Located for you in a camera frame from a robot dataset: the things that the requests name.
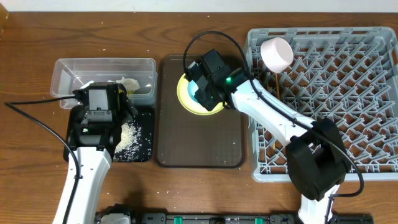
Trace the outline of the green snack wrapper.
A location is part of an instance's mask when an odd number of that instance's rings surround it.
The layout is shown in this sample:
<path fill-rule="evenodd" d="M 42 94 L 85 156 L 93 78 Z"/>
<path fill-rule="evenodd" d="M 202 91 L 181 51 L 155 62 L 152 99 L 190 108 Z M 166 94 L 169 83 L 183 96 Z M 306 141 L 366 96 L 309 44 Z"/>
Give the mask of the green snack wrapper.
<path fill-rule="evenodd" d="M 135 90 L 126 90 L 126 93 L 128 95 L 133 95 L 133 94 L 135 94 Z"/>

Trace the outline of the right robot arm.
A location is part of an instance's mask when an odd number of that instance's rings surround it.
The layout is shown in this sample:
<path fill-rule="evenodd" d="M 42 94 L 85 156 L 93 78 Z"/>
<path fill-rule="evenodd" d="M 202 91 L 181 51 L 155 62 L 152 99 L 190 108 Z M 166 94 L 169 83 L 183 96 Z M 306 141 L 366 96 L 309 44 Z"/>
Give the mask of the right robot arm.
<path fill-rule="evenodd" d="M 315 121 L 289 108 L 266 91 L 245 69 L 227 65 L 186 69 L 193 96 L 210 111 L 218 104 L 249 115 L 285 147 L 288 175 L 302 195 L 298 217 L 302 223 L 328 223 L 336 192 L 351 170 L 334 122 Z"/>

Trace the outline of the white tissue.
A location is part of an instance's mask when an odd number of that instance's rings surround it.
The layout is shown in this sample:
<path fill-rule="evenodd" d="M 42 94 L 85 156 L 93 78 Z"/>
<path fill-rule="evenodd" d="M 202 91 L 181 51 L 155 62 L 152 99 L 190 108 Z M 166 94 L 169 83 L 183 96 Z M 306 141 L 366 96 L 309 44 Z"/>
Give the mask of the white tissue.
<path fill-rule="evenodd" d="M 116 80 L 116 83 L 123 84 L 126 90 L 138 90 L 140 89 L 139 82 L 133 78 L 124 78 Z"/>

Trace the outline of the light blue small plate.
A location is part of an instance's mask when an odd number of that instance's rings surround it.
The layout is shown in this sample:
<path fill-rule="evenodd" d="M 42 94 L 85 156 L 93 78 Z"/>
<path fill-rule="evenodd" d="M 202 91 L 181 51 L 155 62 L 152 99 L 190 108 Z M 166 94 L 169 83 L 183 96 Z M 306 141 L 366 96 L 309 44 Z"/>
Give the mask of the light blue small plate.
<path fill-rule="evenodd" d="M 197 86 L 197 84 L 192 80 L 188 83 L 187 85 L 187 91 L 188 91 L 188 95 L 189 97 L 194 101 L 194 102 L 198 102 L 197 99 L 195 98 L 195 93 L 196 91 L 199 89 L 199 87 Z"/>

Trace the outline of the yellow plate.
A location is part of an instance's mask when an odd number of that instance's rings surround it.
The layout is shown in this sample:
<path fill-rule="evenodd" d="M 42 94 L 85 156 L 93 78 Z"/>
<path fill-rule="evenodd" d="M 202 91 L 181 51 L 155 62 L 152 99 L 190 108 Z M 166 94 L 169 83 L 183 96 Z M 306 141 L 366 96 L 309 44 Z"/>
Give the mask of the yellow plate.
<path fill-rule="evenodd" d="M 177 84 L 177 97 L 181 105 L 189 112 L 200 115 L 208 116 L 220 112 L 223 109 L 223 104 L 218 103 L 211 111 L 208 111 L 202 107 L 199 102 L 194 102 L 188 95 L 187 85 L 189 81 L 186 79 L 185 74 L 183 74 Z"/>

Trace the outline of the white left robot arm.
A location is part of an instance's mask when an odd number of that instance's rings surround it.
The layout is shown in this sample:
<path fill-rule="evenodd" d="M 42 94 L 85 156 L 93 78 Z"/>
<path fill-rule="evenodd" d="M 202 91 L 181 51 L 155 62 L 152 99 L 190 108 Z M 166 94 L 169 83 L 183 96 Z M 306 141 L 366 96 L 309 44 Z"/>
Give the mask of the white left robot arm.
<path fill-rule="evenodd" d="M 124 85 L 94 82 L 74 90 L 63 158 L 68 172 L 54 223 L 93 223 L 122 126 L 137 110 Z"/>

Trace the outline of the white bowl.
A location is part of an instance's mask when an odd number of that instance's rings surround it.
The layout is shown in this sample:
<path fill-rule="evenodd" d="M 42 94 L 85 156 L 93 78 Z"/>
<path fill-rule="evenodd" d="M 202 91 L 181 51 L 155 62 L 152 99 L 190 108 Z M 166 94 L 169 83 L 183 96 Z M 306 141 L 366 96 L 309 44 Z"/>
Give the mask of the white bowl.
<path fill-rule="evenodd" d="M 265 66 L 274 73 L 283 72 L 294 60 L 291 46 L 280 37 L 263 42 L 260 53 Z"/>

